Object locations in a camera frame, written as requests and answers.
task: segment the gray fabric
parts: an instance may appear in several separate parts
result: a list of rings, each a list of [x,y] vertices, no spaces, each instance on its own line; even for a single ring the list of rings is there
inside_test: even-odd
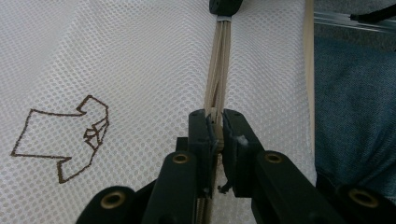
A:
[[[315,38],[316,167],[396,199],[396,53]]]

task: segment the beige webbing strap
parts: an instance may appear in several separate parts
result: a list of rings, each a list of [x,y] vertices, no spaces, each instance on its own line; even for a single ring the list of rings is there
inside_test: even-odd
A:
[[[213,117],[217,124],[221,122],[220,112],[224,108],[224,94],[230,58],[230,38],[231,23],[229,21],[218,21],[213,41],[204,104],[207,115],[210,111],[213,112],[211,110],[212,107],[218,111],[216,116]]]
[[[218,21],[213,40],[212,57],[210,59],[209,72],[205,93],[204,109],[206,115],[211,115],[213,127],[218,138],[217,151],[224,148],[223,133],[221,127],[221,112],[224,108],[225,88],[230,60],[231,46],[231,22]],[[198,199],[197,223],[209,223],[211,217],[211,199]]]

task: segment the black plastic bracket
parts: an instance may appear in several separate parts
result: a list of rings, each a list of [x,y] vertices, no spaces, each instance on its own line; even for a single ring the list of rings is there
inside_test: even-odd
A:
[[[219,191],[225,193],[233,188],[235,197],[251,198],[256,179],[254,161],[264,148],[248,121],[237,111],[224,109],[223,134],[222,162],[228,182]]]
[[[210,0],[210,13],[218,16],[232,16],[242,5],[243,0]]]

